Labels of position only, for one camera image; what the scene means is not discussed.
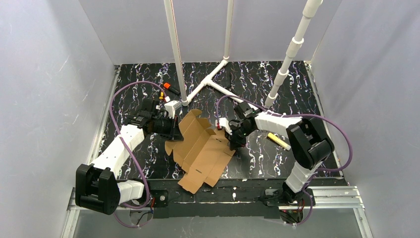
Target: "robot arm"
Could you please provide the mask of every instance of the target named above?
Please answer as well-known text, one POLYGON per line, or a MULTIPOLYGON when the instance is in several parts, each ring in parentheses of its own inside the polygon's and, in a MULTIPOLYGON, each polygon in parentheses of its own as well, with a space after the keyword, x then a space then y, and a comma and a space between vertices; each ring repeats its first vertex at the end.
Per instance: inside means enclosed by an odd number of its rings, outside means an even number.
POLYGON ((235 113, 240 120, 222 118, 218 124, 219 129, 225 128, 225 137, 229 140, 231 150, 244 147, 246 137, 257 129, 289 138, 296 162, 283 184, 281 197, 289 203, 299 199, 305 184, 334 151, 322 121, 316 118, 280 118, 271 115, 270 111, 254 110, 247 103, 238 104, 235 113))
POLYGON ((171 141, 184 139, 175 115, 175 111, 181 107, 180 102, 166 103, 164 110, 158 105, 159 101, 144 100, 140 110, 135 116, 128 117, 126 124, 121 127, 121 134, 107 149, 89 165, 79 166, 76 171, 76 205, 110 215, 119 204, 142 197, 142 182, 116 180, 129 156, 121 139, 131 151, 151 133, 158 133, 171 141))

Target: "vertical pipe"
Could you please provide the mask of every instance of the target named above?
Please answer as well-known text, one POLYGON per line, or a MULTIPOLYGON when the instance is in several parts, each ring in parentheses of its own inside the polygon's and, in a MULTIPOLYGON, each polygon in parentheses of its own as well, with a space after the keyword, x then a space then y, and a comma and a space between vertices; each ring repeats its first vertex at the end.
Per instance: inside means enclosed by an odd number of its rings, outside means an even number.
POLYGON ((187 93, 184 86, 184 72, 182 70, 181 54, 179 51, 178 34, 176 32, 175 14, 173 12, 172 0, 164 0, 166 19, 168 21, 169 34, 171 38, 173 56, 175 58, 176 75, 178 76, 179 91, 181 92, 181 103, 188 105, 187 93))
POLYGON ((315 16, 316 10, 318 10, 318 7, 321 5, 321 3, 322 0, 308 0, 306 2, 305 8, 302 12, 303 17, 299 23, 298 29, 296 30, 295 36, 292 38, 292 41, 287 48, 286 58, 284 59, 280 70, 277 72, 273 87, 271 88, 270 93, 265 100, 264 107, 271 107, 274 103, 274 100, 277 98, 277 91, 283 84, 284 79, 287 77, 290 64, 304 42, 303 36, 308 28, 309 22, 311 21, 312 17, 315 16))
POLYGON ((225 60, 229 58, 229 43, 230 43, 230 32, 232 29, 232 16, 233 16, 233 0, 229 0, 227 3, 226 34, 225 34, 225 39, 224 39, 223 58, 225 60))

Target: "cardboard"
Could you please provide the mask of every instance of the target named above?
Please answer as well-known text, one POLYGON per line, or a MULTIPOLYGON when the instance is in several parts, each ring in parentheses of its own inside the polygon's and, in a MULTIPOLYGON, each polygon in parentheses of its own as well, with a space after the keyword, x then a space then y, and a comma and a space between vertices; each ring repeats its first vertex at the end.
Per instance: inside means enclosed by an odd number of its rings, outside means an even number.
POLYGON ((185 190, 196 193, 207 183, 214 186, 235 151, 227 146, 224 130, 213 130, 207 118, 198 109, 192 109, 179 123, 184 141, 165 142, 165 151, 186 172, 178 182, 185 190))

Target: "yellow marker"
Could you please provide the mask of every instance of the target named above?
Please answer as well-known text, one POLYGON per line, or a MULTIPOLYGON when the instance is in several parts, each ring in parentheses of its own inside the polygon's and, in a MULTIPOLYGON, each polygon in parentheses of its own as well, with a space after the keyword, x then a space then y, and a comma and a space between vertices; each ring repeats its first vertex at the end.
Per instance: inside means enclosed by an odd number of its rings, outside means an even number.
POLYGON ((290 150, 290 148, 292 148, 290 145, 288 145, 286 142, 282 141, 280 138, 278 138, 277 136, 275 136, 273 133, 269 133, 268 138, 270 138, 272 141, 276 142, 277 144, 279 144, 281 147, 283 147, 286 150, 290 150))

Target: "marble tabletop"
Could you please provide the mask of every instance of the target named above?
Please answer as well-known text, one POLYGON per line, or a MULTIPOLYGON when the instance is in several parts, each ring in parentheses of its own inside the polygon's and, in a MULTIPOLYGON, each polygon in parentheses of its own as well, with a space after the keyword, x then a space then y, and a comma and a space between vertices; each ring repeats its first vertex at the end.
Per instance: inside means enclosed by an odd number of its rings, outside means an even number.
MULTIPOLYGON (((184 80, 187 94, 217 65, 218 63, 216 62, 184 63, 184 80)), ((228 86, 228 77, 231 75, 232 86, 229 90, 232 90, 232 92, 242 98, 263 105, 280 66, 281 61, 230 62, 213 80, 221 85, 228 86)), ((309 113, 319 115, 319 108, 303 61, 294 61, 289 71, 290 76, 280 87, 279 97, 274 102, 272 110, 287 114, 309 113)), ((115 91, 128 83, 143 80, 158 84, 169 82, 178 88, 174 63, 123 64, 115 91)), ((172 100, 179 99, 171 92, 167 92, 167 94, 172 100)), ((190 109, 198 108, 203 111, 201 117, 208 118, 214 127, 215 105, 221 96, 223 94, 215 89, 205 87, 189 106, 181 108, 179 112, 180 118, 183 118, 190 109)), ((158 99, 158 89, 152 88, 148 84, 138 84, 123 91, 116 97, 113 102, 113 113, 119 127, 124 123, 127 115, 135 113, 143 98, 158 99)), ((220 103, 220 116, 228 117, 229 119, 236 118, 233 111, 235 104, 233 100, 225 99, 220 103)), ((115 127, 108 116, 100 153, 112 142, 116 135, 115 127)), ((147 136, 133 153, 149 179, 180 179, 184 175, 184 172, 173 161, 172 157, 166 155, 164 140, 157 135, 147 136)), ((237 150, 221 178, 284 179, 290 175, 294 162, 292 151, 285 151, 267 139, 266 132, 255 131, 248 137, 246 147, 237 150)), ((334 158, 330 156, 323 166, 336 168, 337 164, 334 158)), ((338 177, 339 174, 322 173, 320 176, 338 177)), ((118 176, 119 179, 139 177, 139 172, 131 159, 124 163, 118 176)))

